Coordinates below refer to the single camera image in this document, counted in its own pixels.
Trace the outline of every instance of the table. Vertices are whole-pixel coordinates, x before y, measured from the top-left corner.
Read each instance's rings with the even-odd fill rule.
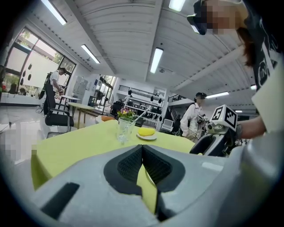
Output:
[[[71,97],[71,96],[68,96],[68,95],[61,95],[61,99],[60,99],[60,102],[59,102],[60,104],[61,104],[63,98],[66,99],[65,100],[65,105],[66,105],[67,99],[69,99],[69,100],[80,100],[79,98],[74,98],[74,97]]]
[[[75,107],[79,110],[79,116],[78,116],[78,122],[77,122],[77,129],[80,128],[80,117],[81,117],[81,110],[85,110],[84,111],[84,126],[85,127],[85,123],[86,123],[86,110],[93,110],[94,108],[91,106],[87,106],[87,105],[83,105],[80,103],[76,103],[76,102],[68,102],[68,105]]]
[[[157,139],[154,141],[140,140],[136,137],[139,129],[136,126],[130,140],[122,145],[116,139],[117,125],[117,120],[105,121],[41,141],[32,151],[31,167],[34,188],[37,189],[79,160],[119,148],[148,144],[189,153],[194,145],[192,141],[184,137],[159,132],[156,132]],[[154,212],[157,190],[148,180],[144,166],[139,171],[137,185],[142,188],[144,203]]]

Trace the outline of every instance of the white floor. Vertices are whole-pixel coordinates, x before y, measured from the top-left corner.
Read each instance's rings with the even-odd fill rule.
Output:
[[[66,132],[62,126],[47,126],[43,113],[36,107],[0,107],[0,154],[4,167],[22,192],[30,197],[34,193],[31,177],[32,145],[47,137],[47,133]],[[75,112],[74,121],[78,119]],[[86,126],[95,124],[95,117],[86,115]]]

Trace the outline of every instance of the flower bouquet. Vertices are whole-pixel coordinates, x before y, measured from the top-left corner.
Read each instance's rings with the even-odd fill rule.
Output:
[[[119,117],[127,118],[133,120],[134,113],[128,107],[122,108],[120,111],[117,112]]]

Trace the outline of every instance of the white shirt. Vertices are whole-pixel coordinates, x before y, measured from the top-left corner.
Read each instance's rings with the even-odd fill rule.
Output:
[[[54,87],[53,85],[53,80],[57,81],[58,84],[58,80],[59,80],[59,72],[58,71],[54,71],[51,75],[50,75],[50,84],[53,86],[53,90],[57,91],[57,88]]]
[[[202,131],[202,125],[197,123],[197,115],[203,115],[202,107],[199,107],[197,103],[191,104],[181,119],[183,137],[189,136],[190,131],[190,134],[197,132],[196,137],[199,139]]]

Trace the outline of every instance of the black t-shirt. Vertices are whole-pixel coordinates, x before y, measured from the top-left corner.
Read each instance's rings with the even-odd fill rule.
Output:
[[[244,3],[249,14],[245,25],[256,46],[256,64],[253,71],[258,90],[264,85],[277,63],[283,61],[283,53],[261,16],[246,1]]]

